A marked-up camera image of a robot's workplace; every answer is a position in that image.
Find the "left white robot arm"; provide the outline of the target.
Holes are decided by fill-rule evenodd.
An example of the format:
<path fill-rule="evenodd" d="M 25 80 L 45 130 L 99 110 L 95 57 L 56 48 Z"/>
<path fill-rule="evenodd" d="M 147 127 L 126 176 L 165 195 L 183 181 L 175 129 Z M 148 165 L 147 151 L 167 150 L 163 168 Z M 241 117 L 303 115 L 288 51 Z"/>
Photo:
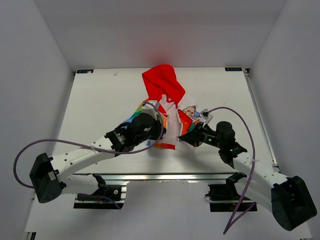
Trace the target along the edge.
<path fill-rule="evenodd" d="M 87 194 L 99 200 L 105 196 L 106 187 L 96 174 L 77 175 L 77 172 L 119 155 L 132 153 L 146 140 L 157 140 L 165 132 L 163 118 L 156 114 L 140 113 L 131 122 L 125 122 L 93 142 L 61 155 L 38 155 L 29 177 L 37 200 L 44 204 L 62 194 Z"/>

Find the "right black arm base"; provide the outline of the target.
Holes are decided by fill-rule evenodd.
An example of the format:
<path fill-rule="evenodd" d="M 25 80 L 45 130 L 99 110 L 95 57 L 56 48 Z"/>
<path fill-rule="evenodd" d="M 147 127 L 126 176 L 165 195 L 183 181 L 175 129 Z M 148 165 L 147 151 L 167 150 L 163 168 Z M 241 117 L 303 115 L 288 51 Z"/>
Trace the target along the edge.
<path fill-rule="evenodd" d="M 246 177 L 244 173 L 237 172 L 229 176 L 224 184 L 209 184 L 205 197 L 209 199 L 210 211 L 212 213 L 232 213 L 241 196 L 235 184 Z"/>

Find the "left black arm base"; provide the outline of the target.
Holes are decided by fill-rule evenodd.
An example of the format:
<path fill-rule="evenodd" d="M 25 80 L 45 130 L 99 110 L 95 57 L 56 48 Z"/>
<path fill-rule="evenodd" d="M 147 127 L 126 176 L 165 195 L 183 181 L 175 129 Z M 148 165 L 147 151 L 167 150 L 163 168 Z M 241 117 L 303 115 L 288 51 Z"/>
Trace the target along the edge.
<path fill-rule="evenodd" d="M 90 187 L 94 191 L 91 194 L 77 193 L 73 204 L 74 209 L 122 209 L 126 199 L 128 181 L 106 179 L 97 173 L 77 176 L 89 177 L 93 181 Z"/>

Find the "white red cartoon jacket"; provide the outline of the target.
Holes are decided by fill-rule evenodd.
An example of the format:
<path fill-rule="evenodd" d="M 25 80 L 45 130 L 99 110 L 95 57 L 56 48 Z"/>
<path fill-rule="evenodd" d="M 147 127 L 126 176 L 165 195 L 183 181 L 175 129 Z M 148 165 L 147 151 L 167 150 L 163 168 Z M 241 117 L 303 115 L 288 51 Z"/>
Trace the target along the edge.
<path fill-rule="evenodd" d="M 166 133 L 154 147 L 192 153 L 195 147 L 179 140 L 196 125 L 207 124 L 212 116 L 202 115 L 202 109 L 178 82 L 174 68 L 168 64 L 157 65 L 142 73 L 148 94 L 147 101 L 158 101 L 158 110 L 164 120 Z"/>

